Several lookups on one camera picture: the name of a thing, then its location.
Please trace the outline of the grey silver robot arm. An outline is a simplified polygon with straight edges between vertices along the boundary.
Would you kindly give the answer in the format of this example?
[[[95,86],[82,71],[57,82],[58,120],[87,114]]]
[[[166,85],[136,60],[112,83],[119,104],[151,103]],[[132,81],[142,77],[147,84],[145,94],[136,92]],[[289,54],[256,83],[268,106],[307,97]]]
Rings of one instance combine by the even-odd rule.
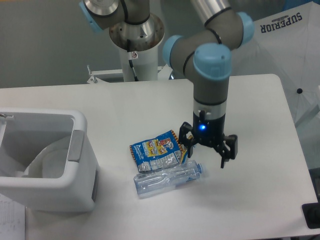
[[[221,163],[236,158],[238,138],[224,134],[231,51],[248,43],[254,23],[235,12],[226,0],[194,0],[204,30],[191,36],[164,40],[164,25],[150,11],[148,0],[82,0],[79,7],[90,27],[109,31],[120,54],[126,82],[158,78],[158,46],[163,43],[165,63],[193,84],[193,122],[184,122],[178,141],[187,148],[200,144],[213,148]]]

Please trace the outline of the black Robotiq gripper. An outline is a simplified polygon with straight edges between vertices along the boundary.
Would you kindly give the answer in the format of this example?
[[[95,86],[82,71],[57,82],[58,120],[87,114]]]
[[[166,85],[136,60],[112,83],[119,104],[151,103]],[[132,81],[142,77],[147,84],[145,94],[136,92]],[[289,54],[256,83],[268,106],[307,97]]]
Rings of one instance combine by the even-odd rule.
[[[224,114],[217,119],[201,121],[200,117],[193,113],[193,127],[186,121],[181,125],[178,142],[187,148],[188,158],[193,155],[193,148],[196,144],[214,148],[221,156],[221,169],[225,167],[226,162],[236,158],[238,136],[224,135],[225,117]]]

